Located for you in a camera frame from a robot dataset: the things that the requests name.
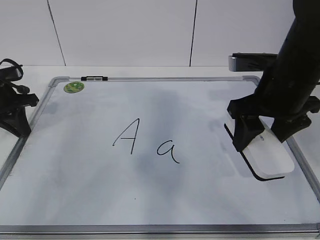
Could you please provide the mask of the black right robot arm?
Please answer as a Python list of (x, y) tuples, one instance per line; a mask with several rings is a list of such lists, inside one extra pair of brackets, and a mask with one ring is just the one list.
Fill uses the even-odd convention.
[(273, 118), (271, 131), (280, 142), (309, 127), (308, 113), (318, 113), (320, 101), (312, 91), (320, 80), (320, 3), (295, 0), (295, 15), (279, 53), (233, 53), (232, 72), (258, 72), (254, 93), (229, 102), (235, 121), (233, 145), (237, 151), (264, 131), (260, 117)]

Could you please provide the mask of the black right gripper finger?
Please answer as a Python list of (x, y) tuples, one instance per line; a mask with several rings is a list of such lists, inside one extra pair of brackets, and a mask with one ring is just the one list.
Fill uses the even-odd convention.
[(241, 115), (235, 118), (232, 143), (238, 152), (242, 152), (250, 142), (265, 130), (258, 116)]
[(295, 120), (275, 119), (271, 130), (277, 139), (283, 143), (295, 133), (309, 127), (311, 123), (309, 117), (299, 117)]

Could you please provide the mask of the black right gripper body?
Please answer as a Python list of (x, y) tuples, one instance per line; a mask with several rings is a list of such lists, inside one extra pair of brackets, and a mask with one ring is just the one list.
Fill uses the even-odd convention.
[(318, 113), (320, 100), (311, 96), (319, 73), (265, 72), (254, 93), (229, 102), (227, 112), (238, 125), (261, 125), (260, 116), (293, 120), (307, 112)]

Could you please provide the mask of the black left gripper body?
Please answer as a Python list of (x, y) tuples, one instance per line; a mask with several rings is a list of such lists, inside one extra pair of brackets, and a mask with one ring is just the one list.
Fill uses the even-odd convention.
[(39, 98), (30, 94), (24, 85), (16, 85), (21, 80), (21, 66), (9, 66), (0, 70), (0, 127), (16, 137), (28, 137), (31, 127), (26, 116), (26, 107), (36, 107)]

